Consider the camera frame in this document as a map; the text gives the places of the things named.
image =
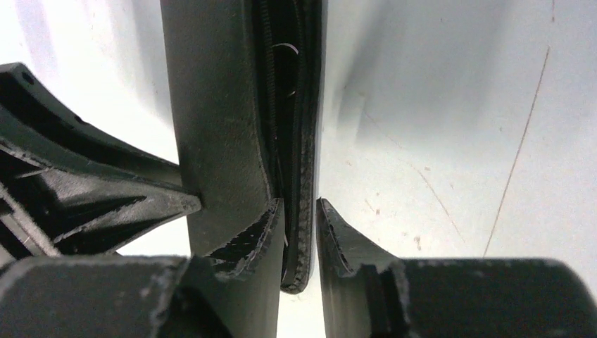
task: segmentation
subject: white wall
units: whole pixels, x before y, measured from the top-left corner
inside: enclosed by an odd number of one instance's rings
[[[328,10],[320,195],[397,256],[552,257],[597,294],[597,2]],[[157,1],[2,0],[0,25],[0,63],[177,160]],[[188,254],[186,236],[181,220],[122,252]],[[317,269],[280,302],[279,336],[323,337]]]

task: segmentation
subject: vertical black post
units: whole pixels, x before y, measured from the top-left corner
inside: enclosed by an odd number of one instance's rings
[[[201,290],[234,337],[261,338],[276,335],[284,214],[260,120],[252,7],[161,3],[182,183],[203,206],[188,217],[191,251],[248,271]],[[266,218],[275,224],[252,233]]]

